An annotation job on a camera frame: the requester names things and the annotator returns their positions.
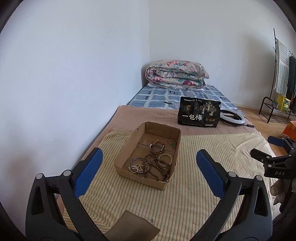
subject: pink floral blanket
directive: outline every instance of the pink floral blanket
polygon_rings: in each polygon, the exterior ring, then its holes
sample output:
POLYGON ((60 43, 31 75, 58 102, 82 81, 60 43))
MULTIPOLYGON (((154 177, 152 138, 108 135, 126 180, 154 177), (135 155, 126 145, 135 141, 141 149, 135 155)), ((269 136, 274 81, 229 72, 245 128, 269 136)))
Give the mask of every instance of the pink floral blanket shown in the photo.
POLYGON ((180 60, 157 61, 147 68, 145 76, 148 86, 176 89, 200 89, 209 78, 201 64, 180 60))

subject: striped towel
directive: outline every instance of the striped towel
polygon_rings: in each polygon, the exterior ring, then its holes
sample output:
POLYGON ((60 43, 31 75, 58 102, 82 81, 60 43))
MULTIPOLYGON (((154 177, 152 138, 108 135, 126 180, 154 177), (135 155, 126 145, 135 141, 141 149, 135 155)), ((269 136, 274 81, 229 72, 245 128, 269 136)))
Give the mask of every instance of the striped towel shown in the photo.
MULTIPOLYGON (((206 149, 225 170, 249 178, 263 176, 264 172, 262 164, 250 157, 252 148, 274 156, 260 133, 182 136, 175 172, 166 190, 161 191, 116 173, 114 160, 130 136, 131 133, 119 130, 105 136, 99 145, 104 153, 103 163, 80 201, 102 232, 108 231, 128 210, 161 230, 154 241, 190 240, 219 202, 196 165, 198 150, 206 149)), ((275 182, 263 179, 267 188, 275 182)), ((224 231, 234 222, 241 202, 239 196, 224 231)), ((279 206, 272 206, 273 217, 278 212, 279 206)), ((66 210, 63 218, 75 230, 66 210)))
POLYGON ((277 93, 286 96, 288 77, 289 77, 289 58, 288 48, 277 40, 276 45, 276 83, 275 90, 277 93))

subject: blue checkered mattress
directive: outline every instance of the blue checkered mattress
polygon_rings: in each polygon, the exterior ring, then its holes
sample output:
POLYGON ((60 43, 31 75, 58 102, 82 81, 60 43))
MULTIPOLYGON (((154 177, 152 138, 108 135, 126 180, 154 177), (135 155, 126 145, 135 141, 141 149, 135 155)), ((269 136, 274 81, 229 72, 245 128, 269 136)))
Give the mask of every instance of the blue checkered mattress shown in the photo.
POLYGON ((240 109, 212 85, 206 85, 202 90, 167 89, 145 86, 128 105, 178 110, 181 96, 221 101, 221 107, 234 109, 242 113, 240 109))

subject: black clamp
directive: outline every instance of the black clamp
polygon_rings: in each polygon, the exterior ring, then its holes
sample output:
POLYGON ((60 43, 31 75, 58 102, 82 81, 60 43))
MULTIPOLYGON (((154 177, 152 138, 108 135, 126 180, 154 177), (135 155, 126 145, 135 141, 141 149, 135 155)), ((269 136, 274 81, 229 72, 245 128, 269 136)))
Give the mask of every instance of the black clamp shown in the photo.
POLYGON ((78 197, 85 194, 103 160, 101 149, 94 148, 75 168, 60 176, 36 175, 26 213, 26 238, 30 241, 73 240, 108 241, 89 217, 78 197), (61 194, 65 208, 78 233, 67 228, 55 194, 61 194))
POLYGON ((206 150, 197 152, 196 161, 213 194, 221 200, 191 241, 268 240, 272 235, 272 216, 263 178, 241 178, 226 172, 206 150), (239 195, 244 198, 234 224, 221 232, 239 195))
POLYGON ((270 136, 267 141, 270 144, 283 147, 287 152, 286 156, 272 157, 257 149, 252 149, 252 158, 263 163, 264 176, 292 180, 296 178, 296 142, 290 138, 276 138, 270 136))

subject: hanging towel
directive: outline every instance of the hanging towel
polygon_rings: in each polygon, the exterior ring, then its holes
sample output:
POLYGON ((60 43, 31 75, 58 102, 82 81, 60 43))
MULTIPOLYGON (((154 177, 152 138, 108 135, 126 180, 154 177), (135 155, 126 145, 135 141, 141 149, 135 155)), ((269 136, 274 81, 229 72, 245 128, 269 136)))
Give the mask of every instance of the hanging towel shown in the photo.
POLYGON ((296 94, 296 59, 291 56, 289 63, 288 89, 286 97, 292 100, 296 94))
POLYGON ((276 84, 277 93, 285 96, 287 92, 288 76, 289 76, 289 58, 288 48, 279 40, 276 42, 276 84))

